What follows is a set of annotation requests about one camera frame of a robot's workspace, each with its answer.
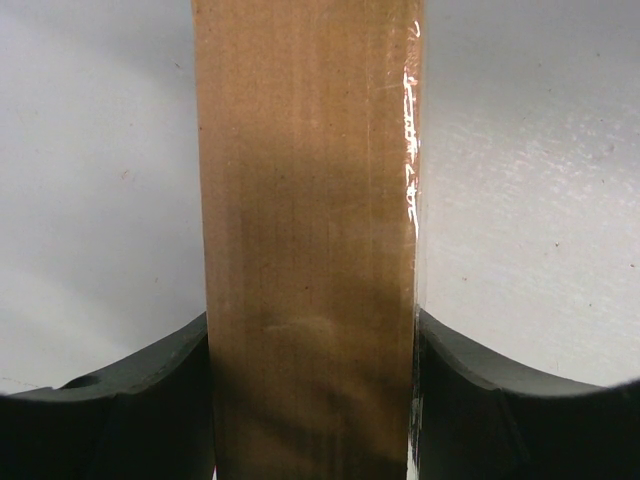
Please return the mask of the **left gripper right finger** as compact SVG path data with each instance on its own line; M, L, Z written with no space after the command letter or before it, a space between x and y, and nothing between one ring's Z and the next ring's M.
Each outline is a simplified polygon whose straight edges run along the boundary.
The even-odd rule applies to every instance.
M420 479L636 479L639 383L545 373L420 311L412 460Z

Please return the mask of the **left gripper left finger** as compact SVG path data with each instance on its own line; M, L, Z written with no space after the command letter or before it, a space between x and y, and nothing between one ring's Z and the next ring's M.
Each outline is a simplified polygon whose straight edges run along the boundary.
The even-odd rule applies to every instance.
M1 398L4 479L210 479L207 321L60 388Z

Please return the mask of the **brown cardboard express box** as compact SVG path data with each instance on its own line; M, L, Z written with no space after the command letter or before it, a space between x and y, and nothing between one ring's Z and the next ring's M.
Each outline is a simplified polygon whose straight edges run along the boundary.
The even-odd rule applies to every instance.
M222 479L403 479L420 1L192 5Z

